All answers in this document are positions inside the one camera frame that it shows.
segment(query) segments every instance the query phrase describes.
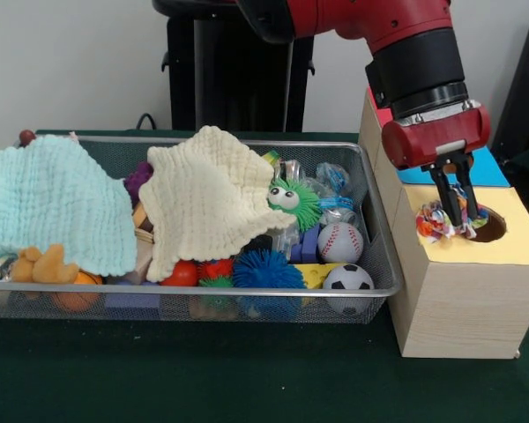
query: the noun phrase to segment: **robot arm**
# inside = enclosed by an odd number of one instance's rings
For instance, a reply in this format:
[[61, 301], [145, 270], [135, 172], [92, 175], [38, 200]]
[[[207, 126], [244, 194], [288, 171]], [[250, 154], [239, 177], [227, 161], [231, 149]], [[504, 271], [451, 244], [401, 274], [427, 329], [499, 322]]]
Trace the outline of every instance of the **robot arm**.
[[469, 176], [471, 152], [484, 146], [490, 123], [485, 108], [470, 100], [452, 29], [450, 0], [236, 0], [255, 31], [269, 42], [336, 30], [364, 38], [373, 61], [366, 68], [380, 108], [393, 122], [383, 145], [398, 169], [429, 171], [443, 208], [462, 224], [456, 193], [443, 170], [456, 166], [468, 195], [468, 215], [477, 216]]

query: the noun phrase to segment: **green spiky ball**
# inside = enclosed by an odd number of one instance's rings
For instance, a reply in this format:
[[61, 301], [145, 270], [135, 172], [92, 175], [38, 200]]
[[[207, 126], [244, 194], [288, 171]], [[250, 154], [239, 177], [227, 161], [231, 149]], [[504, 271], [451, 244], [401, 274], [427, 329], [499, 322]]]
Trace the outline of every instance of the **green spiky ball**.
[[321, 218], [319, 197], [297, 181], [273, 181], [268, 192], [268, 203], [273, 210], [295, 215], [301, 232], [311, 229]]
[[[233, 288], [233, 280], [220, 276], [216, 279], [202, 279], [199, 285], [204, 288]], [[225, 295], [202, 295], [202, 303], [219, 311], [227, 310], [232, 306], [231, 299]]]

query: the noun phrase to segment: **white wall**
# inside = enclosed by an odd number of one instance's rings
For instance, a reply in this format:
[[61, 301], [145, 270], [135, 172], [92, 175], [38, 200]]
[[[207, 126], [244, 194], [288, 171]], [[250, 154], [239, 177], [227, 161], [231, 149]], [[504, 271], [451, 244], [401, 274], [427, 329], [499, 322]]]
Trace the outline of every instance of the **white wall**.
[[[473, 98], [494, 125], [529, 26], [529, 0], [453, 0]], [[0, 0], [0, 148], [24, 128], [127, 129], [151, 112], [170, 125], [166, 19], [150, 0]], [[357, 131], [370, 60], [363, 41], [317, 37], [308, 131]]]
[[150, 0], [0, 0], [0, 148], [24, 128], [170, 126], [164, 16]]

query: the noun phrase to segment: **googly eyes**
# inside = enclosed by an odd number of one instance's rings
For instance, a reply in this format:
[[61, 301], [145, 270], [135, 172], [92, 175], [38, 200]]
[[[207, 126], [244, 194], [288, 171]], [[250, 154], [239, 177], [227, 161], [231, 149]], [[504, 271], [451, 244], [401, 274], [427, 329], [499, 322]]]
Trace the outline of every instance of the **googly eyes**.
[[294, 191], [287, 191], [280, 200], [280, 207], [286, 210], [295, 209], [300, 203], [300, 196]]
[[268, 193], [268, 201], [270, 204], [279, 205], [282, 207], [280, 201], [286, 194], [286, 190], [281, 187], [273, 187]]
[[281, 187], [273, 187], [268, 193], [268, 201], [285, 210], [293, 210], [300, 204], [300, 196], [294, 191], [286, 191]]

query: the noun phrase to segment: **light blue cloth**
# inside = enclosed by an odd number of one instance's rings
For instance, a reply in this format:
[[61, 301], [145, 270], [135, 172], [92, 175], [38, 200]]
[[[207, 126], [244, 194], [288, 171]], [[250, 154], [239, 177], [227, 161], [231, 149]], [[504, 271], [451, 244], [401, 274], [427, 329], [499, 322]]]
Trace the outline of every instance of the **light blue cloth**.
[[137, 261], [131, 214], [123, 182], [67, 137], [0, 152], [0, 256], [60, 243], [65, 263], [121, 276]]

